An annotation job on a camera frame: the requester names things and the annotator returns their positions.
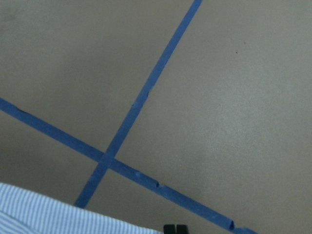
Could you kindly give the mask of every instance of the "beige floor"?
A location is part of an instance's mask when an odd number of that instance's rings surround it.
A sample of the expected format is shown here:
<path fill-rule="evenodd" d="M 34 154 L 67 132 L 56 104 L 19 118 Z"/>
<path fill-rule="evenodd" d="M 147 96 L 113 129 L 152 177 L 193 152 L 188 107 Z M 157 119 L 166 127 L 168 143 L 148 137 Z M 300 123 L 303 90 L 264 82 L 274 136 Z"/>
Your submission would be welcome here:
<path fill-rule="evenodd" d="M 0 96 L 105 151 L 191 0 L 0 0 Z M 204 0 L 117 159 L 260 234 L 312 227 L 312 1 Z M 96 164 L 0 112 L 0 180 L 73 203 Z M 226 231 L 109 171 L 87 209 Z"/>

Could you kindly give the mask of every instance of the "blue tape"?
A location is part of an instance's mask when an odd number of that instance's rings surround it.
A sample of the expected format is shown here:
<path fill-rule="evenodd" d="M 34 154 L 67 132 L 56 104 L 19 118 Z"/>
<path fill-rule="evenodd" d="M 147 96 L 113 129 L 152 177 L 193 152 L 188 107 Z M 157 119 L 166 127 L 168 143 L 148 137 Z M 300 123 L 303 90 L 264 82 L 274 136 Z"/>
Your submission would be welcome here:
<path fill-rule="evenodd" d="M 182 38 L 187 26 L 192 21 L 196 11 L 198 10 L 201 4 L 201 0 L 195 0 L 191 7 L 189 8 L 188 12 L 184 16 L 182 22 L 176 29 L 174 35 L 170 39 L 168 45 L 166 46 L 164 52 L 160 56 L 157 64 L 155 65 L 154 69 L 152 70 L 150 76 L 148 77 L 147 81 L 145 82 L 143 88 L 141 89 L 140 93 L 138 94 L 134 104 L 130 108 L 126 118 L 124 119 L 123 123 L 121 124 L 120 128 L 118 129 L 116 135 L 114 136 L 113 140 L 111 141 L 110 145 L 106 150 L 106 155 L 104 155 L 93 171 L 92 175 L 90 176 L 88 182 L 84 186 L 82 192 L 80 193 L 78 199 L 75 202 L 75 206 L 80 208 L 85 208 L 93 196 L 94 192 L 96 191 L 100 181 L 102 180 L 103 176 L 105 175 L 106 171 L 109 168 L 109 164 L 112 158 L 115 158 L 118 150 L 120 149 L 123 141 L 125 140 L 126 136 L 129 133 L 130 128 L 132 127 L 133 123 L 135 122 L 138 114 L 140 113 L 145 101 L 147 100 L 148 93 L 156 84 L 160 74 L 162 73 L 163 69 L 165 68 L 169 58 L 171 57 L 173 51 L 175 50 L 177 44 L 179 43 L 180 39 Z"/>
<path fill-rule="evenodd" d="M 21 122 L 37 129 L 38 131 L 52 137 L 53 139 L 67 145 L 68 147 L 80 152 L 87 157 L 100 162 L 101 155 L 107 155 L 100 150 L 97 150 L 88 144 L 74 138 L 73 136 L 63 132 L 62 130 L 44 122 L 43 120 L 26 113 L 10 102 L 0 98 L 0 110 L 6 112 L 12 117 L 20 120 Z M 139 185 L 161 195 L 162 197 L 182 206 L 189 211 L 203 217 L 204 219 L 211 221 L 212 223 L 234 233 L 234 234 L 256 234 L 254 231 L 248 228 L 233 228 L 234 223 L 231 219 L 215 212 L 214 210 L 201 205 L 200 203 L 186 197 L 185 195 L 167 187 L 160 185 L 156 180 L 147 175 L 137 171 L 130 166 L 114 159 L 110 159 L 110 169 L 119 173 L 120 175 L 138 183 Z"/>
<path fill-rule="evenodd" d="M 20 110 L 15 105 L 2 98 L 0 98 L 0 110 L 95 161 L 99 161 L 104 154 L 100 150 L 76 139 L 51 124 Z"/>
<path fill-rule="evenodd" d="M 197 201 L 179 193 L 178 191 L 165 186 L 160 185 L 159 182 L 140 171 L 133 169 L 132 167 L 113 159 L 110 169 L 118 174 L 132 180 L 133 182 L 153 191 L 154 193 L 161 195 L 162 197 L 174 202 L 175 204 L 203 217 L 204 219 L 214 223 L 215 225 L 224 228 L 225 230 L 234 234 L 257 234 L 256 232 L 248 228 L 235 227 L 234 221 L 226 216 L 206 207 Z"/>
<path fill-rule="evenodd" d="M 89 201 L 90 197 L 94 193 L 96 187 L 101 181 L 105 172 L 110 168 L 122 176 L 140 184 L 141 186 L 161 195 L 162 197 L 176 203 L 177 205 L 188 209 L 189 211 L 203 217 L 204 219 L 224 228 L 225 230 L 232 232 L 234 234 L 256 234 L 256 232 L 248 228 L 236 228 L 234 222 L 227 218 L 226 216 L 219 214 L 218 212 L 192 200 L 191 198 L 167 187 L 160 185 L 156 180 L 151 177 L 137 171 L 126 164 L 114 159 L 116 153 L 121 147 L 124 139 L 126 138 L 130 128 L 132 127 L 136 117 L 138 116 L 144 102 L 147 99 L 149 91 L 155 85 L 158 77 L 160 76 L 162 70 L 164 69 L 166 63 L 168 62 L 172 52 L 174 51 L 177 43 L 182 37 L 186 27 L 192 20 L 195 12 L 197 11 L 201 0 L 195 0 L 185 15 L 183 21 L 176 30 L 174 36 L 168 43 L 166 49 L 158 60 L 155 68 L 151 72 L 148 80 L 143 86 L 141 92 L 139 93 L 136 101 L 132 105 L 128 115 L 126 116 L 124 122 L 113 138 L 111 144 L 109 145 L 107 152 L 101 152 L 98 149 L 76 139 L 75 137 L 65 133 L 64 131 L 44 122 L 43 120 L 26 113 L 8 101 L 0 98 L 0 109 L 12 117 L 22 121 L 23 123 L 37 129 L 38 131 L 52 137 L 53 139 L 67 145 L 68 147 L 76 150 L 77 152 L 95 160 L 98 162 L 98 166 L 90 177 L 88 183 L 86 184 L 84 190 L 79 196 L 76 202 L 77 206 L 84 206 Z"/>

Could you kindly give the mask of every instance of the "black object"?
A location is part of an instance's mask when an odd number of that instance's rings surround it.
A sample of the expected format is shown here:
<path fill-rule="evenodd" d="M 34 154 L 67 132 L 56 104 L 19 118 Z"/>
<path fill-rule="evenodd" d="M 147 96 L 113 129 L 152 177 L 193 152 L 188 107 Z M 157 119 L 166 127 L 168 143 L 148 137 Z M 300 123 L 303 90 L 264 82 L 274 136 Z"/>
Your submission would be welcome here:
<path fill-rule="evenodd" d="M 186 225 L 178 224 L 176 227 L 174 224 L 164 225 L 164 234 L 189 234 L 189 230 Z"/>

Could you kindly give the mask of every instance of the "floor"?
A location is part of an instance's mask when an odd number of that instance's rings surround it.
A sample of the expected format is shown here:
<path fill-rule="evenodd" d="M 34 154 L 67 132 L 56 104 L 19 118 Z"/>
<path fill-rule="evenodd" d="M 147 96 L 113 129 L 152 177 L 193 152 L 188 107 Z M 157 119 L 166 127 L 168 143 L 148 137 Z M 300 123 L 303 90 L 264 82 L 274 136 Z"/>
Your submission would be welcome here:
<path fill-rule="evenodd" d="M 0 0 L 0 97 L 105 152 L 191 0 Z M 260 234 L 312 227 L 312 1 L 204 0 L 117 159 Z M 0 180 L 73 204 L 91 159 L 0 112 Z M 87 206 L 223 229 L 108 171 Z"/>

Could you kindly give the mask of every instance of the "blue and white striped shirt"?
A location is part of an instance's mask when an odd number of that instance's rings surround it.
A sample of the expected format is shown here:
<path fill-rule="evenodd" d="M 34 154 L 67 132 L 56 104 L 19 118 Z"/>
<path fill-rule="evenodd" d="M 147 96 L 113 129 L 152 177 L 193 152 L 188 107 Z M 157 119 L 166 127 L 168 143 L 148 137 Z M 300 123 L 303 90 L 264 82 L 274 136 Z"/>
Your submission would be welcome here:
<path fill-rule="evenodd" d="M 161 234 L 0 183 L 1 234 Z"/>

